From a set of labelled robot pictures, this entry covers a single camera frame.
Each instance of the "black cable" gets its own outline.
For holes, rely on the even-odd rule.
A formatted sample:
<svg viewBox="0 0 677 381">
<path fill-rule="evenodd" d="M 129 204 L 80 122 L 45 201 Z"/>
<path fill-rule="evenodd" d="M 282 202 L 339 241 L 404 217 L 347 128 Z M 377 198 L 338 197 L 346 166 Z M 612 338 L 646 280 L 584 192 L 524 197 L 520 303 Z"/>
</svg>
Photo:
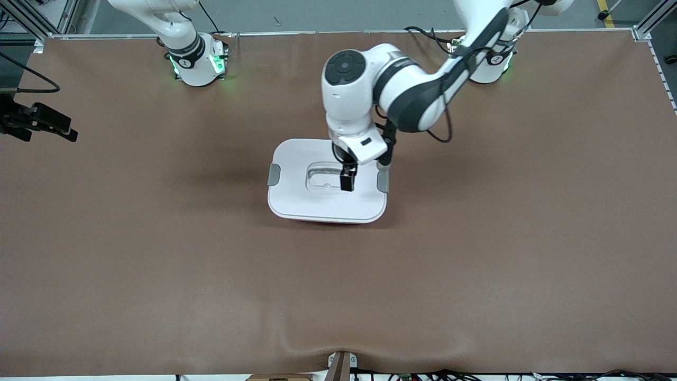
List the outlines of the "black cable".
<svg viewBox="0 0 677 381">
<path fill-rule="evenodd" d="M 179 11 L 179 14 L 180 14 L 181 16 L 183 16 L 183 18 L 185 18 L 186 20 L 188 20 L 188 21 L 190 21 L 190 22 L 193 22 L 193 19 L 190 18 L 190 17 L 188 17 L 188 16 L 186 16 L 185 13 L 183 13 L 183 11 Z"/>
<path fill-rule="evenodd" d="M 452 121 L 452 116 L 449 114 L 449 104 L 447 104 L 447 96 L 444 94 L 444 89 L 442 89 L 442 81 L 439 82 L 439 92 L 442 96 L 442 101 L 444 102 L 444 115 L 447 119 L 447 138 L 442 139 L 429 129 L 426 129 L 425 132 L 432 136 L 436 141 L 446 144 L 454 139 L 454 122 Z"/>
<path fill-rule="evenodd" d="M 9 57 L 7 54 L 0 52 L 0 57 L 5 58 L 7 61 L 10 61 L 11 63 L 15 64 L 16 66 L 19 66 L 20 68 L 24 69 L 25 71 L 28 71 L 29 73 L 32 73 L 32 74 L 40 77 L 40 79 L 42 79 L 43 81 L 45 81 L 48 84 L 54 86 L 53 89 L 22 89 L 20 87 L 17 87 L 16 92 L 18 92 L 18 93 L 49 94 L 49 93 L 56 93 L 59 90 L 61 90 L 61 87 L 59 87 L 59 85 L 57 85 L 56 82 L 54 82 L 51 79 L 45 77 L 44 75 L 38 73 L 37 71 L 27 67 L 26 65 L 22 64 L 21 62 L 14 60 L 12 57 Z"/>
<path fill-rule="evenodd" d="M 541 10 L 541 7 L 543 4 L 538 4 L 538 8 L 536 8 L 536 12 L 533 13 L 533 16 L 529 19 L 529 22 L 524 26 L 523 30 L 527 30 L 531 26 L 531 23 L 533 22 L 533 19 L 536 18 L 536 15 L 538 14 L 538 11 Z"/>
<path fill-rule="evenodd" d="M 543 377 L 542 381 L 596 381 L 602 377 L 609 377 L 612 375 L 619 375 L 621 377 L 641 378 L 644 381 L 652 381 L 652 378 L 645 374 L 631 372 L 629 370 L 624 369 L 614 369 L 595 377 L 585 377 L 582 375 L 565 376 L 555 374 L 553 375 L 554 377 Z"/>
<path fill-rule="evenodd" d="M 465 373 L 465 372 L 456 372 L 453 370 L 448 370 L 448 369 L 443 369 L 438 374 L 444 376 L 445 380 L 449 381 L 481 381 L 478 377 L 476 377 L 474 374 L 470 373 Z"/>
<path fill-rule="evenodd" d="M 2 23 L 2 26 L 0 26 L 0 31 L 2 31 L 10 21 L 14 21 L 14 20 L 12 20 L 9 17 L 9 14 L 5 13 L 5 11 L 1 11 L 0 12 L 0 23 Z"/>
<path fill-rule="evenodd" d="M 511 7 L 511 8 L 518 7 L 518 6 L 520 6 L 520 5 L 524 4 L 524 3 L 528 3 L 528 2 L 529 2 L 529 0 L 522 0 L 522 1 L 518 2 L 518 3 L 512 4 L 510 7 Z"/>
<path fill-rule="evenodd" d="M 435 28 L 431 28 L 430 33 L 433 35 L 433 39 L 437 43 L 437 46 L 439 46 L 439 48 L 442 49 L 442 51 L 445 52 L 446 54 L 451 54 L 451 52 L 448 51 L 446 47 L 442 46 L 442 43 L 440 42 L 441 40 L 435 34 Z"/>
<path fill-rule="evenodd" d="M 425 37 L 428 37 L 429 39 L 435 39 L 430 33 L 424 31 L 423 29 L 421 29 L 421 28 L 419 28 L 419 27 L 417 27 L 417 26 L 407 26 L 406 28 L 404 28 L 404 30 L 405 30 L 405 31 L 412 31 L 412 30 L 413 30 L 413 31 L 418 31 L 418 32 L 420 32 L 422 35 L 424 35 Z M 444 43 L 451 43 L 451 42 L 453 41 L 453 39 L 451 39 L 451 40 L 447 40 L 447 39 L 439 39 L 439 40 L 440 40 L 441 42 L 444 42 Z"/>
<path fill-rule="evenodd" d="M 202 11 L 204 12 L 204 14 L 207 16 L 207 18 L 209 19 L 209 21 L 210 21 L 210 22 L 212 23 L 212 25 L 214 26 L 214 31 L 213 31 L 212 33 L 223 33 L 221 30 L 219 30 L 219 27 L 216 26 L 216 22 L 214 22 L 214 19 L 211 18 L 211 16 L 209 15 L 209 12 L 207 12 L 207 10 L 204 8 L 204 5 L 202 5 L 202 2 L 199 1 L 198 4 L 200 4 L 200 8 L 202 8 Z"/>
<path fill-rule="evenodd" d="M 376 110 L 376 114 L 377 114 L 379 117 L 382 117 L 383 119 L 388 119 L 388 116 L 383 115 L 383 114 L 380 113 L 380 111 L 378 110 L 378 105 L 377 105 L 377 104 L 374 105 L 374 110 Z"/>
</svg>

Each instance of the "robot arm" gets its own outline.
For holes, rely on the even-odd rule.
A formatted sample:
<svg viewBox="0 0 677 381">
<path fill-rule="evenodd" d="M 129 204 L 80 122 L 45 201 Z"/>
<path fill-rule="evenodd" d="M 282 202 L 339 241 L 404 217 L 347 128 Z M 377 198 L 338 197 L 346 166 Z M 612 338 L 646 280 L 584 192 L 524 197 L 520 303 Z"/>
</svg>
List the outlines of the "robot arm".
<svg viewBox="0 0 677 381">
<path fill-rule="evenodd" d="M 182 13 L 199 0 L 108 0 L 117 10 L 143 22 L 169 52 L 177 75 L 191 86 L 210 84 L 225 72 L 227 48 L 207 33 L 198 33 Z"/>
<path fill-rule="evenodd" d="M 550 12 L 553 15 L 573 2 L 536 1 L 552 4 L 545 8 L 554 7 Z M 454 0 L 454 4 L 467 34 L 435 73 L 424 72 L 390 44 L 365 52 L 344 50 L 325 63 L 322 100 L 329 136 L 334 154 L 344 163 L 344 169 L 350 166 L 352 176 L 357 164 L 377 159 L 392 149 L 392 138 L 384 138 L 371 118 L 374 104 L 387 112 L 395 129 L 428 130 L 487 57 L 512 49 L 529 21 L 526 11 L 509 10 L 513 0 Z M 349 191 L 351 187 L 342 185 L 342 189 Z"/>
</svg>

